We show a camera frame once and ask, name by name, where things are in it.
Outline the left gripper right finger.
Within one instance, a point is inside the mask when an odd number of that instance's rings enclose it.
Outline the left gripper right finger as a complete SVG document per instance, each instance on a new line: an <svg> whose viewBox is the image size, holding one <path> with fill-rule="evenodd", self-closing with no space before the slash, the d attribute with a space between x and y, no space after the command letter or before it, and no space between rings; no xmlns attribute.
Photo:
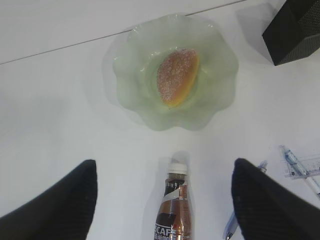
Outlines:
<svg viewBox="0 0 320 240"><path fill-rule="evenodd" d="M246 240L318 240L320 210L244 158L234 162L234 213Z"/></svg>

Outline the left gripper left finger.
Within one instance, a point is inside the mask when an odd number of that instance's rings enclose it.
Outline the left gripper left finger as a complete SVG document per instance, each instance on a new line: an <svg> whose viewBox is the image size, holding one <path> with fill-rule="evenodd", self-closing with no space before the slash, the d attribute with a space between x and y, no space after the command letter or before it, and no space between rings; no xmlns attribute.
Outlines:
<svg viewBox="0 0 320 240"><path fill-rule="evenodd" d="M96 161L83 161L31 201L0 218L2 240L85 240L98 198Z"/></svg>

